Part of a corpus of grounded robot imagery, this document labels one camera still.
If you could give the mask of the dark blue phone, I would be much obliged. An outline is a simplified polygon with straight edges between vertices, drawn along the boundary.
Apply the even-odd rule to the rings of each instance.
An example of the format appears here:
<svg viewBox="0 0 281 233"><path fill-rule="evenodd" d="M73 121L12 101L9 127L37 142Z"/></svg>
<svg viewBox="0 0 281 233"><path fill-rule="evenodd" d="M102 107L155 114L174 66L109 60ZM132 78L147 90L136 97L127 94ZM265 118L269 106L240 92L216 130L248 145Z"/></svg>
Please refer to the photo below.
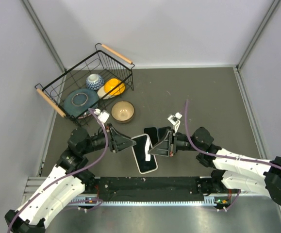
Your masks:
<svg viewBox="0 0 281 233"><path fill-rule="evenodd" d="M169 127L169 126L166 126L166 127L161 127L161 128L158 128L157 132L158 132L158 139L159 141L163 141L165 138L168 139L169 138L169 131L171 130L172 128Z"/></svg>

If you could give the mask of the black phone case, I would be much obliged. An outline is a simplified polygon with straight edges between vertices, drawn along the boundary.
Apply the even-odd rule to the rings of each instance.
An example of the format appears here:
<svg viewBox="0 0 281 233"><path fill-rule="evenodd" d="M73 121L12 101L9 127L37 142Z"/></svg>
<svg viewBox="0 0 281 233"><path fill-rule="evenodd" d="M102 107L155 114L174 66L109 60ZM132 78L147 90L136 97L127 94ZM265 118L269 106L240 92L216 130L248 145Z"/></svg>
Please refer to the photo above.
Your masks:
<svg viewBox="0 0 281 233"><path fill-rule="evenodd" d="M157 129L158 143L161 141L168 141L169 135L172 133L172 128L170 126L161 127Z"/></svg>

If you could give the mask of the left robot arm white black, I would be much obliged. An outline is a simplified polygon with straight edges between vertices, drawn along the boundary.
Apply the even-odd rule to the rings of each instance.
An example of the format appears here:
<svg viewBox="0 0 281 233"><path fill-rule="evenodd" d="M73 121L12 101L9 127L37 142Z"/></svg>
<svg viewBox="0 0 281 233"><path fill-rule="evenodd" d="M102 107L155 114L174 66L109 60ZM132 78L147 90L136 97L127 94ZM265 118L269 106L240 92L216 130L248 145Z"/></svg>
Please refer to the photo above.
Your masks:
<svg viewBox="0 0 281 233"><path fill-rule="evenodd" d="M118 153L136 144L110 123L101 129L101 133L93 136L84 128L72 131L67 149L35 193L22 206L6 213L9 233L44 233L75 197L94 189L95 176L89 168L99 160L89 165L86 154L98 150Z"/></svg>

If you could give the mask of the white phone black screen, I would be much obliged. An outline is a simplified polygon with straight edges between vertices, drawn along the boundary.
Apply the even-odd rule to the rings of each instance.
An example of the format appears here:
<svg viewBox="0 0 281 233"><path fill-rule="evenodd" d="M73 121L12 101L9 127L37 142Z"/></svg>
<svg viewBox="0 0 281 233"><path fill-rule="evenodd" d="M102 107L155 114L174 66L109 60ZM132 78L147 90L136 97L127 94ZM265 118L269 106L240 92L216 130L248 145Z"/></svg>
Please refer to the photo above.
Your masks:
<svg viewBox="0 0 281 233"><path fill-rule="evenodd" d="M140 174L147 174L158 169L156 158L149 154L152 143L148 134L144 133L132 138L136 144L132 147L132 152Z"/></svg>

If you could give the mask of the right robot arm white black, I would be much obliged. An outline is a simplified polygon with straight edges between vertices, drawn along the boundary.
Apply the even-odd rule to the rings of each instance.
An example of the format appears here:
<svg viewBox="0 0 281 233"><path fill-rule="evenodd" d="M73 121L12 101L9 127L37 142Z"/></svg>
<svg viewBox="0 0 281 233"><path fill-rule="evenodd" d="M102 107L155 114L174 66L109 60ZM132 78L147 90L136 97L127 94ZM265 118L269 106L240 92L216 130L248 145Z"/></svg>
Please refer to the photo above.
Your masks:
<svg viewBox="0 0 281 233"><path fill-rule="evenodd" d="M198 128L191 136L167 129L149 154L172 157L179 150L197 151L199 163L214 169L211 185L215 191L238 189L257 193L281 206L281 157L265 160L230 152L216 146L204 127Z"/></svg>

